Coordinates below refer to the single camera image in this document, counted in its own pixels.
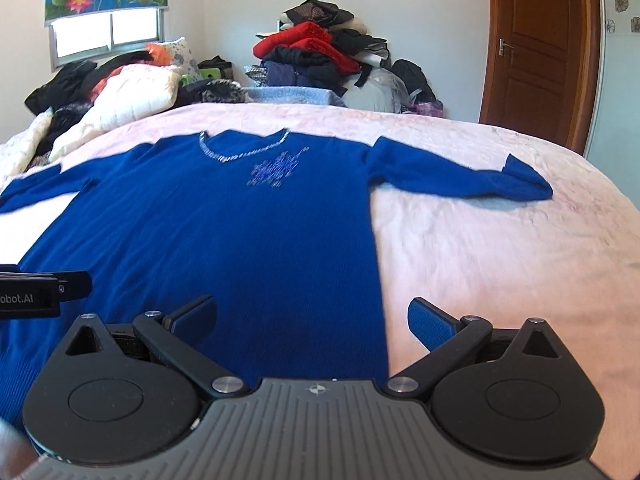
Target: door frame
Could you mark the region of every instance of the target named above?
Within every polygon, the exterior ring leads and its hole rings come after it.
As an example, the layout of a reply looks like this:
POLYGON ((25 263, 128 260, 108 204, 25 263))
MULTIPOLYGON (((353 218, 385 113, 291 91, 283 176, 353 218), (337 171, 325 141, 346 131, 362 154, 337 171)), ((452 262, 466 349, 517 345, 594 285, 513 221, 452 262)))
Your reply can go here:
MULTIPOLYGON (((580 69, 578 85, 571 116, 571 125, 566 141, 566 148, 582 154, 589 136, 591 117, 594 112, 598 71, 600 68, 600 0, 582 0, 582 8, 586 19, 582 28, 582 44, 580 46, 580 69)), ((495 62, 498 57, 498 0, 490 0, 489 49, 484 78, 484 92, 480 110, 480 123, 486 123, 489 104, 494 88, 495 62)))

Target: white pillow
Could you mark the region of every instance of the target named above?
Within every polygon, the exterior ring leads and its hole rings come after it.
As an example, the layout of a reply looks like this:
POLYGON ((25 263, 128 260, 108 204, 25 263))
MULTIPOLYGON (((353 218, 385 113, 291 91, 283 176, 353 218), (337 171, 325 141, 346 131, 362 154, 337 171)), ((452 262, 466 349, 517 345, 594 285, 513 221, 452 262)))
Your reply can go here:
POLYGON ((0 182, 24 172, 31 162, 40 141, 49 133, 53 110, 37 116, 31 126, 0 144, 0 182))
POLYGON ((82 120, 55 140, 49 162, 120 126, 168 110, 175 103, 180 76, 177 66, 127 65, 108 79, 82 120))

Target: comforter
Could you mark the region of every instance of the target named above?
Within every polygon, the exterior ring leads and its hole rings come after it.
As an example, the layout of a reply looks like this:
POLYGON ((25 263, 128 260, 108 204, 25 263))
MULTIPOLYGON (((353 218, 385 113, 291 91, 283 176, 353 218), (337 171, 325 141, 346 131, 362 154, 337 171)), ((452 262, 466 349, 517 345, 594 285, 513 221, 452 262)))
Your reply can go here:
MULTIPOLYGON (((415 296, 456 317, 483 316, 497 327, 544 317, 603 397, 607 415, 594 461, 613 478, 638 473, 640 212, 581 156, 509 130, 423 116, 200 104, 113 130, 64 156, 61 164, 65 170, 141 142, 205 129, 266 135, 283 127, 367 144, 384 135, 478 169, 500 168, 512 153, 539 171, 554 197, 529 205, 425 196, 389 186, 373 192, 390 373, 426 354, 406 320, 415 296)), ((0 262, 19 262, 72 199, 69 194, 0 215, 0 262)))
POLYGON ((10 178, 27 169, 38 144, 47 135, 52 119, 50 108, 39 114, 26 130, 0 144, 0 190, 10 178))
POLYGON ((107 85, 78 124, 53 143, 49 161, 106 132, 164 112, 175 102, 180 81, 176 66, 131 64, 107 81, 107 85))

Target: window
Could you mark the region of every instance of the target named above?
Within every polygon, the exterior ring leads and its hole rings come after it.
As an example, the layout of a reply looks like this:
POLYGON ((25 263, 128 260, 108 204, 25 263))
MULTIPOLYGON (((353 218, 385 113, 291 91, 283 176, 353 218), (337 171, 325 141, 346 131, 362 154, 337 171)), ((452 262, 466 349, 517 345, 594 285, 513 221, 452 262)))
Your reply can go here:
POLYGON ((162 41, 161 9, 127 9, 72 16, 51 22, 51 66, 130 52, 162 41))

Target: wooden door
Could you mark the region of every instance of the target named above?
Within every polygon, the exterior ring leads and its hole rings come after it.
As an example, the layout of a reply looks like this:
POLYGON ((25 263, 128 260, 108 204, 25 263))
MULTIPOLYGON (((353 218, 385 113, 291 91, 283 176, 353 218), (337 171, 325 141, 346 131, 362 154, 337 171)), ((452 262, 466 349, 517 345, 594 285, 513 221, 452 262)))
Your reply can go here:
POLYGON ((587 7, 587 0, 492 0, 494 58, 488 62, 481 122, 576 149, 576 114, 584 97, 580 79, 590 41, 587 7))

